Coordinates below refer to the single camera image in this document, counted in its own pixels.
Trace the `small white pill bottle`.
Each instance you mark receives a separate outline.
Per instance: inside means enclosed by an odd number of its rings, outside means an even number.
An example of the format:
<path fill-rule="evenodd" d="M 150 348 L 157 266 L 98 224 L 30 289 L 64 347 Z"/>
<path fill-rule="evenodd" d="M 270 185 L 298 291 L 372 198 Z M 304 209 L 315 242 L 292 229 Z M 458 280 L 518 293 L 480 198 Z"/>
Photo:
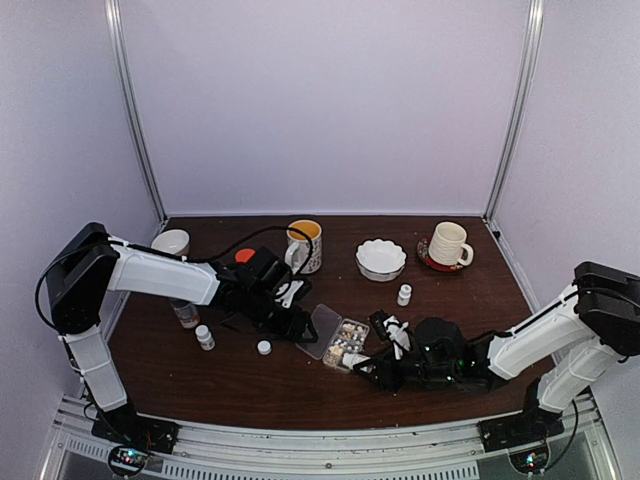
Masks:
<path fill-rule="evenodd" d="M 204 351 L 211 351 L 215 347 L 215 340 L 210 331 L 210 329 L 206 325 L 199 325 L 195 329 L 196 338 Z"/>

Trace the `orange pill bottle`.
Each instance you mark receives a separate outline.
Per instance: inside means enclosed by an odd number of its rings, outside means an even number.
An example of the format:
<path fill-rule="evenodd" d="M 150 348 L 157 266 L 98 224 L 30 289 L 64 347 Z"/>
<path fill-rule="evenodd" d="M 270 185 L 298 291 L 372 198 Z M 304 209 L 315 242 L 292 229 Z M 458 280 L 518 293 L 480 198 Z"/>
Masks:
<path fill-rule="evenodd" d="M 248 263 L 255 255 L 256 251 L 252 248 L 243 248 L 238 250 L 234 255 L 234 260 L 239 264 Z"/>

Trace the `grey-capped orange label bottle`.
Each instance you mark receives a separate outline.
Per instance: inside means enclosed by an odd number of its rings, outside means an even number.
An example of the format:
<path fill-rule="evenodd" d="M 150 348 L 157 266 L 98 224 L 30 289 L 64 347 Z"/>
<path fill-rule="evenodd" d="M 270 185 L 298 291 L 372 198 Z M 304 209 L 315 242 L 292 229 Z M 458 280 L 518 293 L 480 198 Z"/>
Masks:
<path fill-rule="evenodd" d="M 180 324 L 185 329 L 194 329 L 200 324 L 200 315 L 190 302 L 172 302 L 171 306 Z"/>

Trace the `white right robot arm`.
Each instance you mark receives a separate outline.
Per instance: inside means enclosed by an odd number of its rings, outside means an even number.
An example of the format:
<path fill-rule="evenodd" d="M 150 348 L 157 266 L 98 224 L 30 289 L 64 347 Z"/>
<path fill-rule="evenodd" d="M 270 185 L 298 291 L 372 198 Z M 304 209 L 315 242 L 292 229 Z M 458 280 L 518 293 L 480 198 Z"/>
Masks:
<path fill-rule="evenodd" d="M 431 317 L 415 328 L 383 311 L 371 325 L 388 347 L 372 356 L 347 353 L 342 363 L 380 388 L 414 382 L 426 389 L 492 391 L 556 351 L 566 357 L 529 388 L 531 399 L 513 419 L 519 440 L 535 440 L 574 397 L 614 363 L 639 353 L 639 278 L 583 262 L 549 305 L 502 332 L 465 338 L 459 326 Z"/>

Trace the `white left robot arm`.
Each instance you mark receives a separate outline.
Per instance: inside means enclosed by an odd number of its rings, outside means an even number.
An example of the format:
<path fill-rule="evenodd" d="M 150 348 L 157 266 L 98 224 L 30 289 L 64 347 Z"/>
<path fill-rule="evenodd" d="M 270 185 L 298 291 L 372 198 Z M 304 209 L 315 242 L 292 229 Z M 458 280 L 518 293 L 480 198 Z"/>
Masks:
<path fill-rule="evenodd" d="M 56 331 L 99 410 L 106 429 L 123 444 L 144 433 L 127 408 L 128 393 L 101 331 L 102 305 L 111 294 L 177 299 L 247 318 L 259 331 L 293 343 L 315 343 L 309 312 L 297 305 L 311 285 L 296 282 L 292 267 L 266 247 L 244 263 L 220 256 L 191 259 L 110 235 L 86 224 L 42 272 L 34 302 Z M 40 306 L 46 301 L 46 307 Z"/>

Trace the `clear plastic pill organizer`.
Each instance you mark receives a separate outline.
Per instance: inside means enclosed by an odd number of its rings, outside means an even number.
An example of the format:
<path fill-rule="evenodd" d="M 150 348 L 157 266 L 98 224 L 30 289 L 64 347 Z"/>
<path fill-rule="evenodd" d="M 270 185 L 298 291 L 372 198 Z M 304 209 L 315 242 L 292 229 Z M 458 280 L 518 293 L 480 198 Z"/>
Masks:
<path fill-rule="evenodd" d="M 343 373 L 352 370 L 357 360 L 364 360 L 364 345 L 370 327 L 342 317 L 324 304 L 318 304 L 312 315 L 318 339 L 315 343 L 297 343 L 298 349 L 314 360 Z"/>

